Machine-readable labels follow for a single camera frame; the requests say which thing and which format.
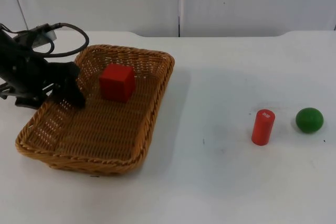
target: wicker basket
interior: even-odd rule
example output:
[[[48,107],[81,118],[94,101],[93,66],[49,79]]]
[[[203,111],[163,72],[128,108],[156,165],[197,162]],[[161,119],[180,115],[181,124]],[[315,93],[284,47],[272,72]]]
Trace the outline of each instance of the wicker basket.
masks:
[[[126,173],[148,152],[157,112],[174,67],[167,53],[96,45],[75,63],[78,86],[87,99],[78,110],[67,101],[46,101],[21,130],[17,150],[52,168],[97,175]],[[110,63],[132,66],[136,90],[127,103],[101,99],[98,77]]]

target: red block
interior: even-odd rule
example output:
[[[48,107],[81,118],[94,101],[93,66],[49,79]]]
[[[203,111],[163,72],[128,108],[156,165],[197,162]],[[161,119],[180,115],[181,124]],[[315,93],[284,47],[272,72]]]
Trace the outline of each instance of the red block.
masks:
[[[127,102],[135,90],[132,67],[109,64],[99,77],[101,95],[106,100]]]

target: green ball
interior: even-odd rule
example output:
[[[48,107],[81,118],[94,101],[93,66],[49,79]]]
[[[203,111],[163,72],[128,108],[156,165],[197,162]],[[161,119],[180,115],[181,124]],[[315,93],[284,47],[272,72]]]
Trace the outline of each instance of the green ball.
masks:
[[[305,108],[296,115],[296,125],[305,133],[313,133],[321,129],[323,115],[314,108]]]

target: basket rim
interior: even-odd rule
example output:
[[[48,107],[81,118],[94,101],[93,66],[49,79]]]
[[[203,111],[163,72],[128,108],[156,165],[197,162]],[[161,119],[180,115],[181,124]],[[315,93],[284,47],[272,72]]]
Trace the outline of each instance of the basket rim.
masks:
[[[170,77],[173,67],[175,65],[175,60],[174,58],[168,54],[167,52],[162,52],[162,51],[157,51],[157,50],[148,50],[148,49],[140,49],[140,48],[135,48],[135,47],[127,47],[127,46],[114,46],[114,45],[105,45],[105,44],[101,44],[101,45],[92,45],[87,47],[86,49],[84,49],[74,60],[74,62],[79,65],[81,64],[85,59],[87,54],[95,51],[95,50],[99,50],[102,48],[109,48],[109,49],[127,49],[130,51],[140,51],[142,53],[150,53],[150,54],[161,54],[161,55],[165,55],[166,56],[166,60],[168,61],[169,67],[167,69],[167,75]],[[157,100],[158,96],[159,96],[159,86],[157,87],[154,96],[152,98],[152,100]],[[92,163],[92,164],[99,164],[99,165],[106,165],[106,166],[127,166],[127,165],[131,165],[134,163],[137,163],[140,158],[142,157],[142,155],[144,155],[148,148],[149,145],[147,144],[147,140],[143,141],[142,146],[141,146],[141,150],[138,152],[137,156],[135,157],[131,157],[128,160],[121,160],[121,159],[103,159],[103,158],[88,158],[85,156],[73,156],[73,155],[67,155],[67,154],[62,154],[62,153],[55,153],[53,151],[47,151],[47,150],[42,150],[39,148],[35,148],[32,147],[28,144],[24,143],[24,139],[29,137],[30,134],[33,132],[32,126],[34,124],[38,124],[39,121],[43,118],[44,114],[47,113],[47,111],[49,111],[50,109],[53,108],[53,106],[55,106],[56,104],[54,104],[53,102],[47,100],[45,101],[42,106],[35,112],[35,114],[33,115],[33,117],[27,122],[27,124],[24,126],[24,128],[20,131],[19,135],[16,138],[15,141],[15,146],[17,148],[17,150],[21,153],[24,153],[24,155],[35,158],[32,156],[32,154],[39,155],[39,158],[35,158],[38,160],[41,160],[42,162],[44,162],[43,159],[47,160],[50,157],[54,157],[54,158],[59,158],[62,160],[71,160],[71,161],[82,161],[83,163]],[[145,132],[145,134],[147,135],[150,132],[151,128],[148,128]]]

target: white wall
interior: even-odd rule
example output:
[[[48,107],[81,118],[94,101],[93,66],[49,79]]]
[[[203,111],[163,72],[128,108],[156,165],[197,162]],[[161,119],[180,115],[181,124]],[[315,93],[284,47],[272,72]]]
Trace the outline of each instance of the white wall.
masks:
[[[67,22],[84,30],[177,36],[178,0],[21,0],[29,27]]]
[[[181,36],[273,36],[335,24],[335,0],[181,0]]]
[[[16,0],[0,0],[0,23],[11,30],[26,28]]]

